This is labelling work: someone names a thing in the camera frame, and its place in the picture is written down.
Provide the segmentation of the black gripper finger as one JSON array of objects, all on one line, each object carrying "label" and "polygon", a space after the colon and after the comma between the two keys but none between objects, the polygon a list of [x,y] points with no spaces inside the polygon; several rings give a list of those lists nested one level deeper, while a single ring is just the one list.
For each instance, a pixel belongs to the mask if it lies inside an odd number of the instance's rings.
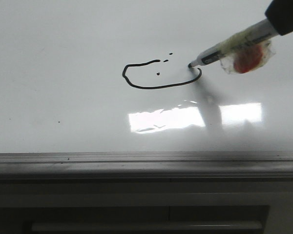
[{"label": "black gripper finger", "polygon": [[279,35],[293,32],[293,0],[273,0],[265,16]]}]

